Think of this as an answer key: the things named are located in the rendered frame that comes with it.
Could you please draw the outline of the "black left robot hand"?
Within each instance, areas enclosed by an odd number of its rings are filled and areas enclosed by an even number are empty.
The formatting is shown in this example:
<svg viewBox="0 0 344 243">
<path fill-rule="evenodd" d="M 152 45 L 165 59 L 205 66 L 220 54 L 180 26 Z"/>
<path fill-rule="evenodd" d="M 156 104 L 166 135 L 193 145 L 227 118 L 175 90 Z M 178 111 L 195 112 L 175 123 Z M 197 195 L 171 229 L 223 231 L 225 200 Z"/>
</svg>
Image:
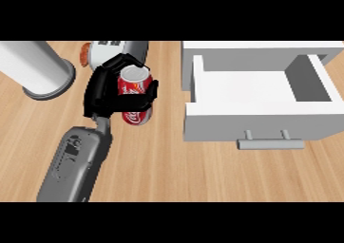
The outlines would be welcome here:
<svg viewBox="0 0 344 243">
<path fill-rule="evenodd" d="M 84 93 L 84 116 L 109 118 L 115 112 L 143 112 L 158 97 L 158 80 L 152 80 L 141 94 L 118 94 L 118 77 L 128 65 L 144 67 L 130 55 L 119 53 L 97 66 Z"/>
</svg>

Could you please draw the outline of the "red soda can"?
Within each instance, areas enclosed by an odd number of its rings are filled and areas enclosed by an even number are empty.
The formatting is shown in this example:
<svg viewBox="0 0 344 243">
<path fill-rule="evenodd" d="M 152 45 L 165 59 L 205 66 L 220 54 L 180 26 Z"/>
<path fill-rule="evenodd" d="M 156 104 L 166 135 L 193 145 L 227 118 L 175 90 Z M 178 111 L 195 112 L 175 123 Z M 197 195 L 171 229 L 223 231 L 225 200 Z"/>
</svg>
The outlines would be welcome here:
<svg viewBox="0 0 344 243">
<path fill-rule="evenodd" d="M 127 66 L 121 70 L 118 78 L 118 94 L 144 94 L 149 84 L 152 82 L 152 75 L 146 66 Z M 130 125 L 141 125 L 152 117 L 152 110 L 149 108 L 144 112 L 124 112 L 122 118 Z"/>
</svg>

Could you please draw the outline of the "white open drawer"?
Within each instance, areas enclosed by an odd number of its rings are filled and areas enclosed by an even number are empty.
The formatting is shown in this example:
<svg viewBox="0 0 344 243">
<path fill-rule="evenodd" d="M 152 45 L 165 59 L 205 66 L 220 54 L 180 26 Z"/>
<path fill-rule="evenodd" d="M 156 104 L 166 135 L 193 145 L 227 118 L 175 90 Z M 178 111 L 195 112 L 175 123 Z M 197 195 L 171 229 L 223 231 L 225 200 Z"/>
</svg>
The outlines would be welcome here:
<svg viewBox="0 0 344 243">
<path fill-rule="evenodd" d="M 208 71 L 192 60 L 184 140 L 231 141 L 245 136 L 320 140 L 344 131 L 344 100 L 315 55 L 280 71 Z"/>
</svg>

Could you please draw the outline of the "orange round object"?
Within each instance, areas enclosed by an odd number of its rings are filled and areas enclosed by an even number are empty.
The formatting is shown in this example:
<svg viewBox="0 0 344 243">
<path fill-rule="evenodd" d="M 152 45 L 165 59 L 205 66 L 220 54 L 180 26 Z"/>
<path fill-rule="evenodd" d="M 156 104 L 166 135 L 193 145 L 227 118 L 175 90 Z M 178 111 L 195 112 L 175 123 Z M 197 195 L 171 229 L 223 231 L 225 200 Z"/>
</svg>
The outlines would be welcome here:
<svg viewBox="0 0 344 243">
<path fill-rule="evenodd" d="M 85 67 L 88 65 L 88 51 L 90 51 L 90 45 L 91 43 L 85 43 L 81 47 L 79 51 L 79 63 L 81 66 Z"/>
</svg>

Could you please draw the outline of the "white paper towel roll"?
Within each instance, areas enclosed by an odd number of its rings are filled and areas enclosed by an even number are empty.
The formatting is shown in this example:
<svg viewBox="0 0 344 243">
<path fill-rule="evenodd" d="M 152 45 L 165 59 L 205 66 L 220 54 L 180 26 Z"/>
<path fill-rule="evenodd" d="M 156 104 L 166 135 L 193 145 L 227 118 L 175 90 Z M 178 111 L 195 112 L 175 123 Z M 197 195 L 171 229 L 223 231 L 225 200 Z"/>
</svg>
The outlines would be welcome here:
<svg viewBox="0 0 344 243">
<path fill-rule="evenodd" d="M 59 97 L 75 79 L 72 63 L 57 55 L 45 41 L 0 41 L 0 71 L 37 101 Z"/>
</svg>

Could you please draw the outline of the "white cabinet body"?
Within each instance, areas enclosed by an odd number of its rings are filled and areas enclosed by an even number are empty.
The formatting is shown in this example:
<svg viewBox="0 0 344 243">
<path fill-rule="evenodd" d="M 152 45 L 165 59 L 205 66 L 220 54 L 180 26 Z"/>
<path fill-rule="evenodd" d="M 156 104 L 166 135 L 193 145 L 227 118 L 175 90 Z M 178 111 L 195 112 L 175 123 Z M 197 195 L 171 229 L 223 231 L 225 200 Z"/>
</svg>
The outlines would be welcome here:
<svg viewBox="0 0 344 243">
<path fill-rule="evenodd" d="M 196 55 L 208 71 L 282 71 L 299 55 L 315 55 L 326 65 L 342 50 L 341 41 L 181 41 L 183 91 Z"/>
</svg>

